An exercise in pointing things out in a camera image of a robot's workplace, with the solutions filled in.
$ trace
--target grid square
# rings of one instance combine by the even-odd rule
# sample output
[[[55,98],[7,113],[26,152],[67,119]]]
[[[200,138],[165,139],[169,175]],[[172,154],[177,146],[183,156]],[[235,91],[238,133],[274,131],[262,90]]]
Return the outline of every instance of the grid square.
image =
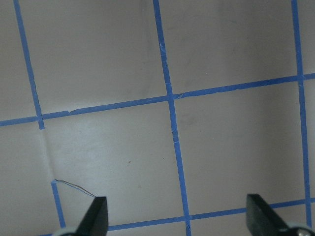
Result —
[[[303,58],[303,71],[305,74],[315,72],[315,6],[312,0],[298,2],[299,25]]]
[[[12,1],[0,8],[0,120],[36,116]]]
[[[0,235],[43,235],[59,228],[42,140],[37,123],[0,127]]]
[[[184,236],[186,235],[185,223],[171,223],[153,225],[140,228],[109,231],[108,236]]]
[[[304,81],[311,197],[315,197],[315,81]]]
[[[176,101],[191,214],[304,198],[298,99],[294,82]]]
[[[55,177],[107,196],[110,225],[183,215],[166,102],[45,125]]]
[[[305,224],[304,205],[277,208],[275,209],[275,211],[285,222],[296,222]],[[251,236],[246,226],[245,214],[235,214],[208,219],[193,220],[191,222],[191,229],[193,236]]]
[[[21,2],[43,113],[166,95],[151,0]]]
[[[160,5],[175,93],[296,75],[289,0]]]

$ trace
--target blue painter's tape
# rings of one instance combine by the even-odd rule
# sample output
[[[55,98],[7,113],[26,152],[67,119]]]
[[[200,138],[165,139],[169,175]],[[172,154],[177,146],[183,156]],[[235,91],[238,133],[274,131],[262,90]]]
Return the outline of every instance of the blue painter's tape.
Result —
[[[270,206],[272,208],[280,208],[280,207],[291,207],[291,206],[303,205],[304,203],[305,203],[305,200],[302,199],[302,200],[270,204]],[[224,215],[235,215],[235,214],[240,214],[240,213],[245,213],[245,212],[246,212],[246,208],[223,210],[223,211],[192,215],[190,219],[191,220],[205,219],[205,218],[219,217],[219,216],[224,216]],[[185,221],[186,221],[186,218],[184,216],[159,219],[159,220],[142,221],[142,222],[136,222],[136,223],[130,223],[130,224],[109,226],[108,231],[124,230],[124,229],[131,229],[131,228],[138,228],[138,227],[145,227],[145,226],[152,226],[152,225],[161,225],[161,224],[170,224],[170,223],[185,222]]]
[[[303,77],[304,77],[305,80],[312,80],[312,79],[315,79],[315,73],[306,74]]]
[[[59,224],[60,224],[61,228],[64,228],[65,227],[65,221],[64,221],[64,217],[63,217],[63,209],[62,209],[60,198],[59,198],[57,182],[55,180],[53,180],[51,182],[51,188],[52,188],[53,194],[54,194],[56,209],[57,209],[58,218],[59,218]]]
[[[302,200],[295,200],[295,201],[289,201],[289,202],[283,202],[283,203],[270,204],[270,207],[272,208],[291,207],[291,206],[303,205],[304,203],[305,203],[305,200],[302,199]],[[241,214],[245,212],[246,212],[246,208],[222,210],[222,211],[192,215],[191,219],[197,220],[197,219],[212,218],[212,217],[218,217],[218,216],[224,216],[224,215],[235,215],[235,214]]]
[[[297,0],[291,0],[292,17],[293,17],[293,29],[294,29],[294,42],[295,42],[295,55],[297,64],[297,74],[303,75],[303,62],[302,62],[302,50],[301,50],[301,37],[299,26],[299,12],[297,8]]]
[[[14,124],[23,124],[38,121],[37,117],[25,117],[18,119],[8,119],[0,121],[0,126],[14,125]]]
[[[250,82],[250,83],[244,83],[244,84],[238,84],[238,85],[228,85],[218,88],[207,88],[207,89],[201,89],[196,91],[190,91],[190,92],[184,92],[181,94],[175,94],[173,97],[174,99],[181,99],[185,97],[195,97],[195,96],[203,96],[218,92],[228,92],[228,91],[234,91],[238,89],[250,89],[250,88],[257,88],[262,86],[268,86],[268,85],[276,85],[276,84],[282,84],[282,83],[288,83],[288,82],[294,82],[298,81],[298,76],[288,76],[283,78],[277,78],[277,79],[271,79],[271,80],[262,80],[262,81],[256,81],[256,82]]]
[[[303,151],[303,171],[304,171],[304,189],[305,189],[305,206],[306,206],[306,221],[309,227],[312,227],[312,212],[311,212],[311,190],[310,190],[310,173],[309,173],[309,154],[307,141],[307,124],[305,110],[305,94],[303,80],[298,82],[299,99],[300,99],[300,117],[301,117],[301,135],[302,135],[302,151]]]
[[[292,207],[305,204],[305,199],[270,204],[271,208]]]
[[[71,112],[62,111],[62,112],[43,114],[43,119],[52,119],[52,118],[73,116],[73,115],[86,114],[86,113],[92,113],[92,112],[101,112],[101,111],[113,110],[113,109],[118,109],[118,108],[140,106],[140,105],[165,102],[165,101],[167,101],[167,96],[145,98],[145,99],[139,99],[139,100],[128,101],[128,102],[119,102],[119,103],[108,104],[108,105],[80,108]]]
[[[108,231],[123,230],[123,229],[144,227],[144,226],[150,226],[150,225],[169,224],[169,223],[176,223],[176,222],[183,222],[183,221],[185,221],[185,218],[183,216],[161,219],[161,220],[142,221],[142,222],[137,222],[137,223],[109,226]]]
[[[14,8],[15,8],[16,20],[19,27],[20,38],[21,38],[21,43],[22,43],[22,48],[23,48],[23,53],[24,53],[24,59],[25,59],[28,76],[29,76],[29,82],[31,86],[31,92],[32,92],[33,101],[35,105],[36,115],[38,117],[38,125],[39,125],[39,129],[44,129],[45,126],[44,126],[44,121],[42,118],[41,108],[40,108],[38,95],[36,91],[34,72],[33,72],[32,64],[31,64],[30,52],[29,52],[29,47],[26,40],[26,34],[25,34],[19,0],[14,0]]]
[[[183,160],[182,160],[180,142],[179,142],[179,137],[178,137],[178,132],[177,132],[175,104],[174,104],[170,74],[169,74],[168,65],[167,65],[167,53],[166,53],[166,46],[165,46],[165,40],[164,40],[164,34],[163,34],[159,1],[153,0],[153,6],[154,6],[156,26],[157,26],[157,37],[158,37],[158,42],[159,42],[159,50],[160,50],[160,55],[161,55],[164,81],[165,81],[168,105],[169,105],[169,111],[170,111],[171,128],[172,128],[172,133],[173,133],[174,149],[175,149],[177,169],[178,169],[178,175],[179,175],[183,212],[184,212],[185,223],[186,223],[186,235],[191,236],[190,215],[189,215],[189,207],[188,207],[188,200],[187,200],[187,193],[186,193]]]
[[[308,144],[307,144],[307,124],[306,124],[305,93],[304,93],[304,82],[303,82],[305,77],[303,76],[303,60],[302,60],[301,36],[300,36],[297,0],[291,0],[291,8],[292,8],[293,28],[294,28],[297,74],[299,76],[298,87],[299,87],[299,100],[300,100],[306,222],[309,227],[312,227],[309,154],[308,154]]]
[[[212,217],[218,217],[218,216],[224,216],[224,215],[235,215],[235,214],[240,214],[240,213],[245,213],[245,212],[246,212],[246,208],[222,210],[222,211],[192,215],[191,219],[198,220],[198,219],[212,218]]]

